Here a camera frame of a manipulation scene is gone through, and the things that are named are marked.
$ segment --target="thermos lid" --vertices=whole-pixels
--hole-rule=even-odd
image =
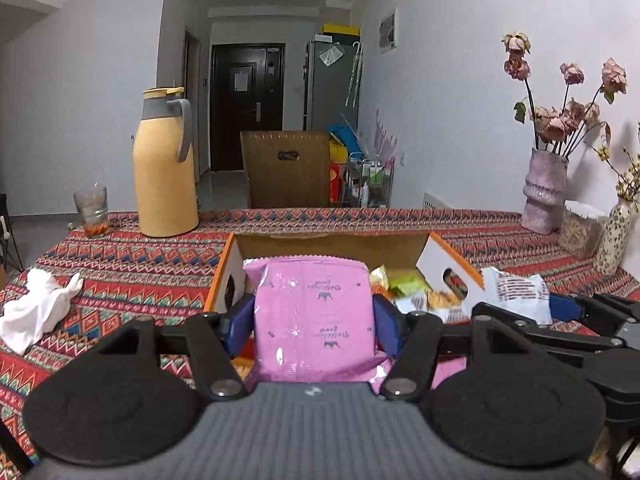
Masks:
[[[184,86],[178,86],[177,88],[150,88],[144,92],[145,99],[167,97],[174,94],[184,94]]]

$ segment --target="pink ceramic vase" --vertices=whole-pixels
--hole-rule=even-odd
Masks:
[[[529,173],[522,189],[527,204],[520,224],[525,229],[548,235],[560,228],[568,167],[569,161],[564,156],[531,150]]]

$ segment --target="floor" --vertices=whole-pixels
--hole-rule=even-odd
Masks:
[[[200,211],[246,209],[247,193],[243,171],[207,171],[196,186]]]
[[[77,221],[75,214],[13,218],[14,237],[24,268],[32,266],[39,257],[62,241],[69,232],[69,222]],[[9,242],[9,252],[15,257],[14,241]],[[9,265],[7,274],[13,276],[17,270]]]
[[[242,171],[203,174],[196,185],[200,211],[221,211],[247,207],[246,184]],[[69,232],[68,224],[78,224],[75,214],[22,216],[12,219],[15,241],[26,269],[46,251],[62,241]],[[10,252],[15,254],[13,241]],[[10,266],[7,274],[17,274]]]

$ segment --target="white cloth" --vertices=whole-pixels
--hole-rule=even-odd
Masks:
[[[31,269],[27,274],[27,290],[19,300],[4,304],[0,317],[0,337],[18,355],[30,344],[37,343],[52,332],[69,312],[70,300],[82,289],[84,280],[76,273],[69,284],[61,288],[50,272]]]

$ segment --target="patterned tablecloth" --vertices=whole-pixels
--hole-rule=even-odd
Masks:
[[[492,265],[522,275],[540,273],[555,292],[610,292],[640,300],[640,283],[619,270],[603,278],[591,261],[576,260],[556,245],[557,235],[525,231],[514,213],[470,210],[293,209],[208,213],[199,227],[169,239],[140,234],[135,214],[111,216],[114,231],[88,240],[76,230],[38,259],[66,285],[81,271],[84,288],[70,313],[23,357],[0,341],[2,420],[21,446],[34,456],[22,425],[22,404],[30,391],[98,339],[141,314],[159,324],[175,324],[199,312],[209,291],[220,253],[231,232],[398,232],[436,230],[477,267]],[[26,273],[0,292],[0,304],[26,293]],[[562,330],[575,330],[570,324]],[[188,379],[181,356],[164,356],[162,367]],[[0,454],[0,480],[17,475]]]

